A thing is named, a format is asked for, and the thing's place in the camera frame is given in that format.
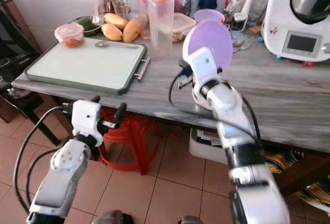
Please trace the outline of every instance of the fork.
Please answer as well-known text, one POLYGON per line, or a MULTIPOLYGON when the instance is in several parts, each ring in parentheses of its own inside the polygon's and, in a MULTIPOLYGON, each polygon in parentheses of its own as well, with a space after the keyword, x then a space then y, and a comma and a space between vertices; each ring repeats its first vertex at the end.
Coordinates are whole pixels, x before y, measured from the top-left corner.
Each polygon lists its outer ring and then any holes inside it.
POLYGON ((239 50, 246 50, 249 48, 250 45, 252 45, 253 42, 245 42, 241 47, 235 48, 233 50, 233 54, 238 52, 239 50))

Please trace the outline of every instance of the cutting board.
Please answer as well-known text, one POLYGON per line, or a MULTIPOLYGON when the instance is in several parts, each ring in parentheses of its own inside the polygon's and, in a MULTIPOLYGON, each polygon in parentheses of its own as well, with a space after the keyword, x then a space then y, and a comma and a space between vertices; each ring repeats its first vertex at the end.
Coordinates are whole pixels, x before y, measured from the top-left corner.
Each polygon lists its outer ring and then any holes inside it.
POLYGON ((26 77, 110 94, 126 93, 146 47, 123 46, 125 43, 120 42, 95 47, 98 41, 85 38, 85 43, 76 48, 58 43, 25 70, 26 77))

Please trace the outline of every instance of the red plastic stool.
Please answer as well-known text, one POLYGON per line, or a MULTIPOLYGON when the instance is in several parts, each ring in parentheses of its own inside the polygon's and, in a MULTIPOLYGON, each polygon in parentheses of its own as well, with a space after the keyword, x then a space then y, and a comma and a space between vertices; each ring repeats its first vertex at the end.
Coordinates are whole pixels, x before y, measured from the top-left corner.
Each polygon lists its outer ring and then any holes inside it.
MULTIPOLYGON (((114 112, 102 110, 102 116, 105 120, 112 120, 114 112)), ((149 171, 149 164, 156 156, 159 147, 159 128, 154 120, 146 117, 137 117, 133 115, 125 115, 122 119, 120 127, 116 130, 109 130, 103 136, 104 142, 110 143, 128 143, 132 146, 133 154, 136 159, 136 164, 120 165, 112 163, 106 159, 106 149, 104 144, 98 147, 102 163, 111 166, 114 169, 121 171, 140 171, 141 175, 149 171), (152 127, 156 135, 158 135, 158 142, 154 151, 148 155, 145 147, 144 135, 147 129, 152 127)))

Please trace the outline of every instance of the green vegetable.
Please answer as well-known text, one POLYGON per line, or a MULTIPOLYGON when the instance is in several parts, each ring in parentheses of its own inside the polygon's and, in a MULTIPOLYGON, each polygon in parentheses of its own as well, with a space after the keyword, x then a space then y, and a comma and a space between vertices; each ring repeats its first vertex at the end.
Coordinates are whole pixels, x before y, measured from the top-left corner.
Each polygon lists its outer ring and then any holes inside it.
POLYGON ((83 26, 84 31, 90 31, 98 27, 92 23, 92 20, 90 18, 84 18, 79 21, 75 21, 75 23, 78 23, 79 25, 83 26))

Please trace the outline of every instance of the gray countertop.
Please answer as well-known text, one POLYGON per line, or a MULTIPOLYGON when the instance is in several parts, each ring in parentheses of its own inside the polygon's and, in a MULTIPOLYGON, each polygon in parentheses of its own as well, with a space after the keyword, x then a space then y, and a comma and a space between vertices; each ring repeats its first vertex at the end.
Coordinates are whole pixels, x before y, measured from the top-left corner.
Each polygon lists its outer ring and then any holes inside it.
MULTIPOLYGON (((265 140, 322 152, 330 152, 330 65, 302 67, 300 62, 276 60, 263 43, 255 42, 246 51, 234 54, 230 67, 222 74, 255 110, 261 135, 265 140)), ((147 41, 138 39, 150 49, 147 41)), ((167 94, 173 77, 179 72, 182 44, 173 44, 167 58, 152 60, 141 82, 134 80, 129 91, 121 96, 30 81, 24 74, 12 85, 38 93, 69 99, 90 99, 101 95, 103 106, 116 108, 127 102, 128 111, 181 122, 202 128, 214 128, 216 123, 178 109, 198 112, 191 87, 173 90, 176 107, 169 104, 167 94)))

